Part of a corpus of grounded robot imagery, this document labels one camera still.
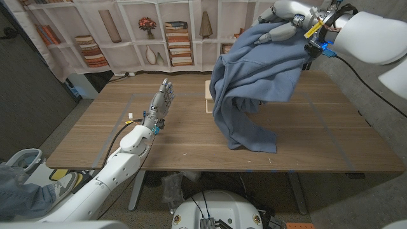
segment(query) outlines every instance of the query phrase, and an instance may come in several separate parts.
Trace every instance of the wooden table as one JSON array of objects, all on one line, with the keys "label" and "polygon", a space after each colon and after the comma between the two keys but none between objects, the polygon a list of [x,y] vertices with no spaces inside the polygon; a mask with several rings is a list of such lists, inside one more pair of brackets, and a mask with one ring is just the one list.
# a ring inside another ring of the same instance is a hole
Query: wooden table
[{"label": "wooden table", "polygon": [[[251,119],[278,134],[277,153],[230,150],[205,113],[210,75],[140,74],[108,84],[46,162],[51,168],[100,169],[111,139],[140,118],[164,78],[177,94],[165,129],[155,137],[142,170],[258,172],[402,172],[404,165],[319,71],[304,71],[290,102],[261,106]],[[119,136],[113,150],[132,128]]]}]

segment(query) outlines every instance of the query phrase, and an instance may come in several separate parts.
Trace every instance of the blue towel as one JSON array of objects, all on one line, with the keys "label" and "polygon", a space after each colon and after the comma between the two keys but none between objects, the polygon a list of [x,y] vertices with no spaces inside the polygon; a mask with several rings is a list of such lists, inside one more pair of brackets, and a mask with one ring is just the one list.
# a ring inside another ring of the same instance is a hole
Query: blue towel
[{"label": "blue towel", "polygon": [[286,41],[253,45],[261,35],[282,24],[248,29],[214,66],[209,88],[215,101],[213,116],[230,149],[243,145],[251,151],[276,152],[277,135],[254,124],[245,112],[258,112],[260,102],[287,102],[302,65],[310,58],[304,50],[308,41],[302,29]]}]

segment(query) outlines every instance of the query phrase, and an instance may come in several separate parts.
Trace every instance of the flower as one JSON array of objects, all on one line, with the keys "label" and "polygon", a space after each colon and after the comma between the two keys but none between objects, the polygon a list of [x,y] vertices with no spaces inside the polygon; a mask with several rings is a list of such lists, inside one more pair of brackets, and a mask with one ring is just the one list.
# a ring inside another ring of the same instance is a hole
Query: flower
[{"label": "flower", "polygon": [[139,20],[139,28],[144,31],[155,29],[156,26],[157,26],[157,23],[149,17],[142,17]]}]

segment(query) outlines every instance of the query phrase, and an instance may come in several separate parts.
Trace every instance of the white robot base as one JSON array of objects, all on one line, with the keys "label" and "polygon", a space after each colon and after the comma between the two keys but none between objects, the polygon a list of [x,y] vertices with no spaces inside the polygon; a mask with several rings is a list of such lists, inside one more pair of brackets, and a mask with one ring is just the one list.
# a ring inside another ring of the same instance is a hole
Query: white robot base
[{"label": "white robot base", "polygon": [[219,222],[229,228],[263,228],[259,212],[245,198],[230,191],[208,190],[197,193],[177,208],[172,229],[210,229]]}]

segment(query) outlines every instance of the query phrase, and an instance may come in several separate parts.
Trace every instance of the person's leg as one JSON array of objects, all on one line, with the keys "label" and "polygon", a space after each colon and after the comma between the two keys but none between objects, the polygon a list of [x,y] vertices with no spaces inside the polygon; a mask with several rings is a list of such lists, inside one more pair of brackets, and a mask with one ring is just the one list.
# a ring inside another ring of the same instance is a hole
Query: person's leg
[{"label": "person's leg", "polygon": [[17,185],[14,179],[0,178],[0,216],[3,219],[15,215],[36,218],[44,216],[73,188],[78,174],[72,172],[59,181],[40,187],[36,184]]}]

